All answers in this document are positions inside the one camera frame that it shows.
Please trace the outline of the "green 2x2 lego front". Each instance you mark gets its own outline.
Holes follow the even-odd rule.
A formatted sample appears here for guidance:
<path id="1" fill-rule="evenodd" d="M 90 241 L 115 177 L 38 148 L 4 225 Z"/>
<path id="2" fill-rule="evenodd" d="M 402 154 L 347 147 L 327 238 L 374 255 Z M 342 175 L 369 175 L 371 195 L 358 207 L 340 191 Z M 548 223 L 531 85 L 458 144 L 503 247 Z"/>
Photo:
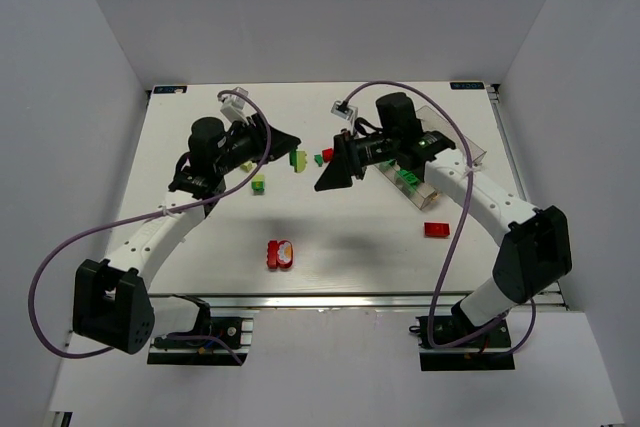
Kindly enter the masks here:
<path id="1" fill-rule="evenodd" d="M 421 181 L 412 172 L 407 170 L 399 170 L 396 172 L 396 181 L 398 182 L 403 192 L 409 194 L 416 191 L 416 188 L 420 185 Z"/>

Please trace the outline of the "small red lego brick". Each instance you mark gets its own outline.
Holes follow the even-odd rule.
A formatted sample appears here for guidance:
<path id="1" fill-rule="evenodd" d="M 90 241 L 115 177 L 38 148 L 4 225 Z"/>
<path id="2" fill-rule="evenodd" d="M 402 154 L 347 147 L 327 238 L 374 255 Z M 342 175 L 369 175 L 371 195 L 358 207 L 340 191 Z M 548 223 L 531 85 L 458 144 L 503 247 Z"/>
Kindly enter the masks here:
<path id="1" fill-rule="evenodd" d="M 328 148 L 322 151 L 323 161 L 328 163 L 332 160 L 334 154 L 334 150 L 332 148 Z"/>

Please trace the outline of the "blue table label right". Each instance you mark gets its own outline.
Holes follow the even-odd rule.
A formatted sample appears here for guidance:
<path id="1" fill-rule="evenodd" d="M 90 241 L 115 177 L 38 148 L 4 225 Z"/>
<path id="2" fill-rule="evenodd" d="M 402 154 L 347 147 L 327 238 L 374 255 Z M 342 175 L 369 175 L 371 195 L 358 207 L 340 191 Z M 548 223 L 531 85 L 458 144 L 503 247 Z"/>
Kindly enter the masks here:
<path id="1" fill-rule="evenodd" d="M 452 90 L 484 90 L 483 82 L 478 81 L 452 81 L 449 83 Z"/>

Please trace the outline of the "blue table label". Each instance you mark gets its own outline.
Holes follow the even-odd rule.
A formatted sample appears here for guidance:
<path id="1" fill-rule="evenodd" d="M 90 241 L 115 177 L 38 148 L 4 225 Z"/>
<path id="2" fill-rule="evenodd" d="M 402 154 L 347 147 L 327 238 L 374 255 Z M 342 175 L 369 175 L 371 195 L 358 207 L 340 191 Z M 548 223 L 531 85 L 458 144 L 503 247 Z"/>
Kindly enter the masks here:
<path id="1" fill-rule="evenodd" d="M 449 83 L 452 90 L 484 90 L 483 82 L 478 81 L 452 81 Z"/>
<path id="2" fill-rule="evenodd" d="M 186 85 L 155 86 L 152 90 L 153 95 L 174 95 L 174 94 L 184 94 L 186 92 L 187 92 Z"/>

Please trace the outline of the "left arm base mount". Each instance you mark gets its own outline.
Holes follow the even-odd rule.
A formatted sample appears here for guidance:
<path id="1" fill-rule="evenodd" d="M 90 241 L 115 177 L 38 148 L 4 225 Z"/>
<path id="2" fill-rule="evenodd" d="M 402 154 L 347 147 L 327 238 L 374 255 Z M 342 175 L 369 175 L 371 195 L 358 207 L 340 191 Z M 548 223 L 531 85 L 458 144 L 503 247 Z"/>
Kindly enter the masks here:
<path id="1" fill-rule="evenodd" d="M 156 297 L 147 363 L 240 367 L 252 343 L 254 318 L 193 296 Z"/>

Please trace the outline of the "red flat lego brick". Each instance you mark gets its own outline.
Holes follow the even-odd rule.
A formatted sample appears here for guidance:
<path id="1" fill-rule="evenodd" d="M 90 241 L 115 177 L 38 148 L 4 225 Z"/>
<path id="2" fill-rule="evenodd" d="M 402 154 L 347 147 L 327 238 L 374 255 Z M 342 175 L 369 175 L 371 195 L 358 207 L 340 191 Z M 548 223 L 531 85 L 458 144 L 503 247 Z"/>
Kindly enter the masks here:
<path id="1" fill-rule="evenodd" d="M 451 230 L 446 222 L 425 222 L 424 236 L 428 238 L 448 238 Z"/>

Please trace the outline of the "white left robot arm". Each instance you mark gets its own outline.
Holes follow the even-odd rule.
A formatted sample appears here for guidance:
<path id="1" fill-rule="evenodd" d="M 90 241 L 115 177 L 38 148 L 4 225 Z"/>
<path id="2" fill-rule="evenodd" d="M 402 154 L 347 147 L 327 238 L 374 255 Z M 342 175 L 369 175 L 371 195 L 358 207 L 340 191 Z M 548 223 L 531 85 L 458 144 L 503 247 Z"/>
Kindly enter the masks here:
<path id="1" fill-rule="evenodd" d="M 216 117 L 196 120 L 157 217 L 144 221 L 103 260 L 87 259 L 78 267 L 74 333 L 128 354 L 139 352 L 154 337 L 176 336 L 191 342 L 209 337 L 211 313 L 206 302 L 177 295 L 154 303 L 148 289 L 171 253 L 215 208 L 227 190 L 228 173 L 246 162 L 278 160 L 300 143 L 257 114 L 229 127 Z"/>

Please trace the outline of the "green sloped lego brick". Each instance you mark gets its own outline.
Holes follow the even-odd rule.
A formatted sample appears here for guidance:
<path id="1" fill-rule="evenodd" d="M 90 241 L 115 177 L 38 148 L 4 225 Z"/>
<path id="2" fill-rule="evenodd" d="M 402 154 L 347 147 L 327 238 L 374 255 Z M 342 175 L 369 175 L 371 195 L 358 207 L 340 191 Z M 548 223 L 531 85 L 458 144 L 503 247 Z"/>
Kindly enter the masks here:
<path id="1" fill-rule="evenodd" d="M 395 160 L 389 160 L 386 162 L 381 162 L 377 165 L 377 167 L 381 170 L 381 171 L 386 171 L 388 169 L 393 168 L 396 165 L 396 161 Z"/>

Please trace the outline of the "red flower lego block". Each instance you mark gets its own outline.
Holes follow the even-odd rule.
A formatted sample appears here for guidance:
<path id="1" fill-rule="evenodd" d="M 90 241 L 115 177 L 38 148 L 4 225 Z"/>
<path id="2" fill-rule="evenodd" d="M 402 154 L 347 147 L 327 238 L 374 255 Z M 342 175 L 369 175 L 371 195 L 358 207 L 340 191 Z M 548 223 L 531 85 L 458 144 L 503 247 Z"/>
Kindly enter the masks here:
<path id="1" fill-rule="evenodd" d="M 270 240 L 267 243 L 266 265 L 270 271 L 288 270 L 294 261 L 293 244 L 288 240 Z"/>

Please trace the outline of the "blue table label left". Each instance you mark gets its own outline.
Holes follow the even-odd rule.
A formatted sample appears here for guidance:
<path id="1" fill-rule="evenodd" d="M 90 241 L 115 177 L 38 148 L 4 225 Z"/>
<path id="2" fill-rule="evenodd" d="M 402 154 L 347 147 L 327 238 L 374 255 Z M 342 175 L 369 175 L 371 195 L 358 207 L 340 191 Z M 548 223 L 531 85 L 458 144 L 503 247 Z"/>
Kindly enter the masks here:
<path id="1" fill-rule="evenodd" d="M 174 95 L 174 94 L 184 94 L 186 92 L 187 92 L 186 85 L 155 86 L 152 90 L 153 95 Z"/>

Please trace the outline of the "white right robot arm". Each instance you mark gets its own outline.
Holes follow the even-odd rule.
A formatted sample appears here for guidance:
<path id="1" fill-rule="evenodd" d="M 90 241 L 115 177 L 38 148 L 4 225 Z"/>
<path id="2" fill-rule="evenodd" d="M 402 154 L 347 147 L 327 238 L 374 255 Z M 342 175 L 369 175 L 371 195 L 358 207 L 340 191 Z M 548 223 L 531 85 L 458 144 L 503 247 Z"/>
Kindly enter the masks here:
<path id="1" fill-rule="evenodd" d="M 490 277 L 451 309 L 457 339 L 467 344 L 495 327 L 514 307 L 531 301 L 572 269 L 566 215 L 516 198 L 475 169 L 468 142 L 427 131 L 403 92 L 375 102 L 380 124 L 357 117 L 333 138 L 333 156 L 316 191 L 352 186 L 368 166 L 392 161 L 445 194 L 473 218 L 499 247 Z"/>

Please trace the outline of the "green on lime long lego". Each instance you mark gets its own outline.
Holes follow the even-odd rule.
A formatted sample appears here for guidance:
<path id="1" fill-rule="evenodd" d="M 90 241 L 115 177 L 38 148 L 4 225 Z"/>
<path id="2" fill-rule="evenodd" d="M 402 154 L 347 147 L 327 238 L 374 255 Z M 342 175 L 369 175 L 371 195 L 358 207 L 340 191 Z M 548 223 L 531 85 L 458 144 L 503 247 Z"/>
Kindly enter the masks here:
<path id="1" fill-rule="evenodd" d="M 307 152 L 303 150 L 292 150 L 289 153 L 289 165 L 295 173 L 302 173 L 307 166 Z"/>

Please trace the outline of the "clear compartment organizer tray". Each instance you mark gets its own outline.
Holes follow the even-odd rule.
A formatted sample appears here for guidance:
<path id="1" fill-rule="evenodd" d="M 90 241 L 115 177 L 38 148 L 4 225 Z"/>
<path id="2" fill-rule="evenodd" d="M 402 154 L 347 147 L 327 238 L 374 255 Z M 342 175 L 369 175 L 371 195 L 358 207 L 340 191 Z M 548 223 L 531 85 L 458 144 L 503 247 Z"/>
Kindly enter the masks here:
<path id="1" fill-rule="evenodd" d="M 447 185 L 445 178 L 461 179 L 465 172 L 466 159 L 460 136 L 452 127 L 451 123 L 436 109 L 430 105 L 423 105 L 416 110 L 416 117 L 421 122 L 424 131 L 440 132 L 454 143 L 454 147 L 458 150 L 458 154 L 461 157 L 461 159 L 458 160 L 459 165 L 454 165 L 452 160 L 450 160 L 448 164 L 445 164 L 443 163 L 443 159 L 440 158 L 440 162 L 428 162 L 422 170 L 416 169 L 415 171 L 410 171 L 421 181 L 416 191 L 411 194 L 403 192 L 396 181 L 396 172 L 403 169 L 397 161 L 393 168 L 386 171 L 381 171 L 377 167 L 378 164 L 376 168 L 380 174 L 413 203 L 418 210 L 424 211 L 427 210 L 428 205 L 441 194 L 440 187 Z"/>

